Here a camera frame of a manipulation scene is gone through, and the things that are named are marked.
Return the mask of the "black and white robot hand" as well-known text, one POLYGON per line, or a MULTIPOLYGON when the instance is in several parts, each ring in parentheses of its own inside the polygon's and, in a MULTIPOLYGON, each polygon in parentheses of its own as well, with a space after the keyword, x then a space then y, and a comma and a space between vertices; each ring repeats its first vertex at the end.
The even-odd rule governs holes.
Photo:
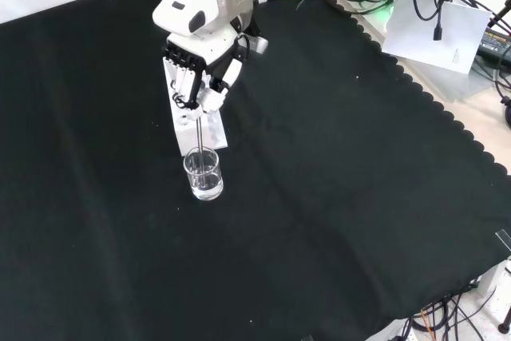
POLYGON ((190 121, 219 111, 243 64, 252 54, 264 54, 267 47, 268 40, 254 20, 246 29, 233 22, 187 38, 170 34, 163 65, 171 105, 190 121))

